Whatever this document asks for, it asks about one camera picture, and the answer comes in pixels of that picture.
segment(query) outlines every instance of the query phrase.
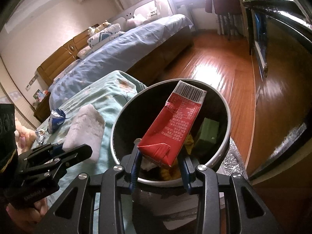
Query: trash can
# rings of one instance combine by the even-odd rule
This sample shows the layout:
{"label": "trash can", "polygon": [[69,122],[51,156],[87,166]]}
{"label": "trash can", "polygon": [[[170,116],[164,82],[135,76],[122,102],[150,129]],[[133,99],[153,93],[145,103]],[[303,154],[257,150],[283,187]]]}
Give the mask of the trash can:
{"label": "trash can", "polygon": [[[179,80],[207,91],[202,108],[191,128],[191,134],[195,136],[204,118],[219,122],[219,131],[216,145],[213,151],[209,151],[200,164],[217,171],[225,158],[230,146],[231,117],[230,108],[225,98],[210,85],[194,79],[171,79],[156,83],[135,95],[121,110],[118,115],[110,138],[110,148],[116,164],[120,163],[123,156],[131,154],[134,141],[142,138],[165,103],[173,92]],[[178,187],[182,186],[182,179],[159,181],[146,178],[139,173],[138,182],[154,187]]]}

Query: blue wrapper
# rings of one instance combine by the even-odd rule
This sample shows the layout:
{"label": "blue wrapper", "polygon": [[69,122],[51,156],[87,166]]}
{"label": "blue wrapper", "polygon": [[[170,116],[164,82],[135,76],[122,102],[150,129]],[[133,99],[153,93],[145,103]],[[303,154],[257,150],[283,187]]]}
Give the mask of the blue wrapper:
{"label": "blue wrapper", "polygon": [[48,124],[48,133],[53,134],[64,123],[65,113],[61,109],[55,109],[51,112]]}

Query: barcode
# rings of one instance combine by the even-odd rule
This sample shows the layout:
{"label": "barcode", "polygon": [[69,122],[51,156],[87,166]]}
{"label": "barcode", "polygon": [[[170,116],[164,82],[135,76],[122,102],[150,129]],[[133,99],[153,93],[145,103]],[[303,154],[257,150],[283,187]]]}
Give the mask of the barcode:
{"label": "barcode", "polygon": [[174,93],[196,103],[203,102],[206,95],[206,91],[182,81],[178,82],[176,88],[174,89]]}

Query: light green bedsheet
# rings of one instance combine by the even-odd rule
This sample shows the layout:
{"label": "light green bedsheet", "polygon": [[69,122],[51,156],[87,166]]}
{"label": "light green bedsheet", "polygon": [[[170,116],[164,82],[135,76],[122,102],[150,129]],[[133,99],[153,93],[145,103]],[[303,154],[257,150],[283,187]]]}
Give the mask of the light green bedsheet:
{"label": "light green bedsheet", "polygon": [[[60,196],[65,188],[79,173],[88,173],[95,175],[105,172],[108,168],[114,166],[114,160],[110,152],[110,135],[112,126],[121,111],[122,107],[133,98],[138,92],[145,89],[146,86],[134,79],[132,76],[122,72],[113,71],[102,77],[98,81],[92,83],[75,96],[66,101],[60,109],[66,114],[66,121],[52,135],[47,134],[46,143],[62,143],[68,133],[72,119],[80,109],[80,107],[92,104],[96,110],[102,115],[105,120],[105,131],[101,145],[99,160],[96,164],[79,163],[67,170],[67,174],[60,180],[60,190],[48,197],[48,204],[51,206],[54,201]],[[48,120],[46,120],[39,129],[47,131]],[[98,208],[99,196],[96,198],[96,206]],[[123,213],[126,233],[135,233],[132,220],[132,199],[131,196],[123,196]],[[98,231],[98,212],[94,214],[94,233]]]}

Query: wooden headboard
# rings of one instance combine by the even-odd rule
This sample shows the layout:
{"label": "wooden headboard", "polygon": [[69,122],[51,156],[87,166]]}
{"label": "wooden headboard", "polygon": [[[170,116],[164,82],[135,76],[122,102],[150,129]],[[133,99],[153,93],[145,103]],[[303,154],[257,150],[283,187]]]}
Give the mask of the wooden headboard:
{"label": "wooden headboard", "polygon": [[88,30],[83,31],[51,54],[38,68],[37,72],[48,86],[54,78],[77,59],[78,52],[87,46]]}

